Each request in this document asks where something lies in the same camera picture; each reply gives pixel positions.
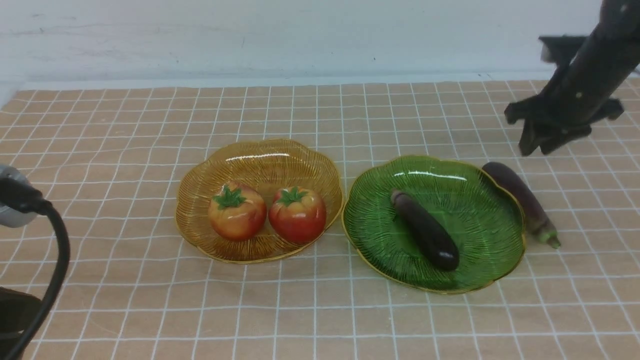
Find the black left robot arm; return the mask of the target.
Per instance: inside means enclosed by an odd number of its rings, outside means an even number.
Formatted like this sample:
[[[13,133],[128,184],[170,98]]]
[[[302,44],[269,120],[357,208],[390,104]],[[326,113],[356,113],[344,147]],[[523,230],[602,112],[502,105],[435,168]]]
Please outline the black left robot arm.
[[[0,355],[2,360],[21,339],[41,309],[42,300],[27,292],[0,288]]]

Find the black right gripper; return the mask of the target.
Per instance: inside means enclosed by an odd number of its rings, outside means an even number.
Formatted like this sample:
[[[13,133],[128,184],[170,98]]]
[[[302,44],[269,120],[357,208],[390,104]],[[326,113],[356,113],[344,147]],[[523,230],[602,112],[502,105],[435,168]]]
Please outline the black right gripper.
[[[541,35],[541,58],[556,66],[537,94],[510,103],[508,124],[524,121],[518,148],[529,157],[549,155],[590,136],[592,123],[616,120],[624,112],[613,94],[639,65],[639,25],[597,25],[588,35]],[[535,121],[554,128],[540,137]]]

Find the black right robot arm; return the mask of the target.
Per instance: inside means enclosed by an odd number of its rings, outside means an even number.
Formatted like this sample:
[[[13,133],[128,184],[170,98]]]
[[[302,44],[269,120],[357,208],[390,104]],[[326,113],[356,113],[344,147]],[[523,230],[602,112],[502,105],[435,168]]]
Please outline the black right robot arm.
[[[519,152],[548,155],[587,137],[592,124],[624,113],[613,93],[639,66],[640,3],[604,0],[599,22],[587,36],[540,36],[541,60],[554,64],[550,80],[536,95],[511,102],[509,125],[523,120]]]

